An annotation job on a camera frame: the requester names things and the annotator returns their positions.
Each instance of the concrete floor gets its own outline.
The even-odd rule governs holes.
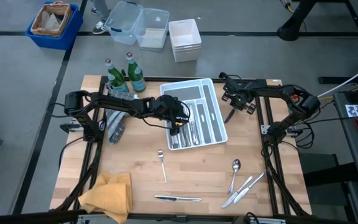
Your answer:
[[[24,31],[42,2],[0,0],[0,31]],[[82,1],[66,2],[81,5]],[[106,2],[113,8],[118,0]],[[144,7],[168,10],[171,21],[194,18],[200,31],[275,32],[290,17],[278,0],[136,2]],[[358,1],[352,4],[358,13]],[[92,3],[87,2],[81,31],[91,31],[98,22],[99,18],[90,13],[92,7]],[[317,4],[306,18],[306,25],[308,32],[357,31],[344,4]],[[115,66],[126,67],[124,54],[128,51],[133,52],[145,76],[217,77],[219,72],[225,71],[242,78],[281,79],[284,83],[301,85],[314,94],[333,87],[318,84],[317,77],[350,77],[358,72],[358,38],[304,37],[295,42],[285,42],[278,37],[201,38],[203,46],[197,61],[175,63],[169,38],[164,51],[156,53],[140,50],[137,44],[115,43],[110,36],[77,37],[57,102],[63,102],[66,93],[79,89],[83,75],[105,75],[106,57],[111,58]],[[0,36],[0,138],[4,140],[0,146],[0,215],[11,212],[64,54],[63,50],[40,49],[25,36]],[[319,118],[333,117],[337,117],[336,111],[328,106]],[[58,126],[68,120],[52,119],[49,124],[24,213],[48,210],[57,178],[58,155],[67,139]],[[301,152],[337,154],[340,163],[352,160],[339,122],[318,123],[313,127],[315,144]],[[332,135],[325,136],[321,130]],[[314,214],[329,217],[325,214],[326,207],[315,205],[312,209]]]

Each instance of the green glass bottle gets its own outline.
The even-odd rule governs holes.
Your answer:
[[[131,80],[132,87],[136,92],[142,92],[146,89],[142,69],[136,64],[132,53],[127,53],[128,59],[128,76]]]
[[[112,61],[107,58],[104,64],[109,69],[108,78],[113,90],[129,92],[127,82],[125,82],[124,76],[112,65]]]

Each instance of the fork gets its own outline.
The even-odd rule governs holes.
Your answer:
[[[158,150],[158,158],[160,159],[161,166],[162,166],[162,173],[164,174],[164,182],[167,183],[167,175],[165,174],[165,168],[164,168],[164,154],[162,153],[162,150]]]

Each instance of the yellow cloth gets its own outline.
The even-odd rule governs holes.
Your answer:
[[[78,200],[88,213],[100,209],[118,223],[124,223],[132,210],[131,175],[103,172],[99,174],[94,187]]]

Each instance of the white cable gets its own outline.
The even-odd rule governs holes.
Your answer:
[[[358,77],[358,74],[355,75],[355,76],[353,76],[352,78],[348,79],[346,82],[340,84],[339,86],[336,86],[336,87],[334,87],[334,88],[328,90],[327,92],[318,95],[317,98],[320,98],[320,97],[324,96],[325,94],[327,94],[327,93],[329,93],[329,92],[332,92],[332,91],[334,91],[334,90],[336,90],[336,89],[338,89],[338,88],[340,88],[340,87],[346,85],[347,83],[349,83],[350,81],[352,81],[353,79],[355,79],[355,78],[357,78],[357,77]]]

